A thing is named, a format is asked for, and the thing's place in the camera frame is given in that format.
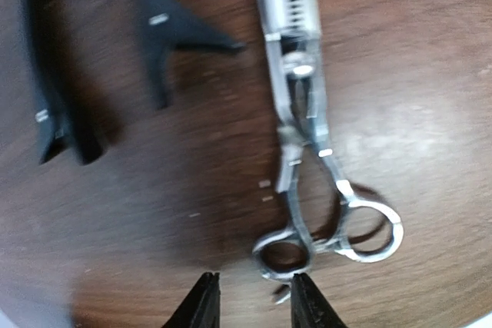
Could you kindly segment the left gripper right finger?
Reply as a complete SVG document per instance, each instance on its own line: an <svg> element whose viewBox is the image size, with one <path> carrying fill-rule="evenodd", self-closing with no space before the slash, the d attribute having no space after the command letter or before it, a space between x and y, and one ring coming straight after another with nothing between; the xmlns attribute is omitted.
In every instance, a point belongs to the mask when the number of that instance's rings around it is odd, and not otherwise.
<svg viewBox="0 0 492 328"><path fill-rule="evenodd" d="M291 326L294 328L347 328L306 273L295 274L291 282Z"/></svg>

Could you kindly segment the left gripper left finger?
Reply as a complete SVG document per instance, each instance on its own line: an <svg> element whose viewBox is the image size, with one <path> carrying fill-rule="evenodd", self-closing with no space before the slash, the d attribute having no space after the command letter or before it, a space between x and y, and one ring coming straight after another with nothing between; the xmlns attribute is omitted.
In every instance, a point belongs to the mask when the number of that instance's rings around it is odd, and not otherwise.
<svg viewBox="0 0 492 328"><path fill-rule="evenodd" d="M220 273L203 273L162 328L219 328Z"/></svg>

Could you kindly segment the silver thinning shears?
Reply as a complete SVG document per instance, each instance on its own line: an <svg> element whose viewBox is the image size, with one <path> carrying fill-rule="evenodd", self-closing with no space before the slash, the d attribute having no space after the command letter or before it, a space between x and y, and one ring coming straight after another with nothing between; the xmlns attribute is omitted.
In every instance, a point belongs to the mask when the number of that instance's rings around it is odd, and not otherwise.
<svg viewBox="0 0 492 328"><path fill-rule="evenodd" d="M281 283L274 294L274 303L281 304L291 296L294 275L307 273L315 255L333 252L359 263L376 263L397 251L404 227L391 206L356 194L330 146L318 1L257 0L257 4L281 149L275 190L286 203L288 222L260 237L252 255L263 278ZM301 213L298 179L305 150L317 158L339 199L340 216L327 239L314 240ZM391 226L389 240L379 249L359 251L351 246L347 222L361 208L377 211Z"/></svg>

